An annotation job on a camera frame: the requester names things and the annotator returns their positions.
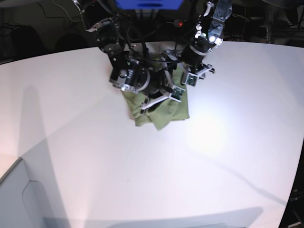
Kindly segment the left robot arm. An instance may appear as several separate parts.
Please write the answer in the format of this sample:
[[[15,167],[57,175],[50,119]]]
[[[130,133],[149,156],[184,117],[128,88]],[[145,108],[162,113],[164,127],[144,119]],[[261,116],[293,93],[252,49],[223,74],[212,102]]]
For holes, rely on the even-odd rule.
[[[198,80],[205,78],[207,72],[215,73],[213,66],[204,64],[203,59],[213,48],[222,44],[225,21],[231,14],[230,0],[206,2],[204,13],[198,17],[194,31],[176,57],[183,69],[180,82],[182,85],[195,86]]]

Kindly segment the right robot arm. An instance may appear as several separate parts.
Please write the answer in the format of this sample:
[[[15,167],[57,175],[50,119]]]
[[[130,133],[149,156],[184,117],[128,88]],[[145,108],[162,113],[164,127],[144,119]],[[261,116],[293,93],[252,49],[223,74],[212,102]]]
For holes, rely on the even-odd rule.
[[[75,0],[85,30],[95,33],[98,48],[112,65],[110,83],[134,95],[145,96],[141,112],[174,99],[172,77],[165,58],[153,59],[142,33],[127,16],[114,12],[105,0]]]

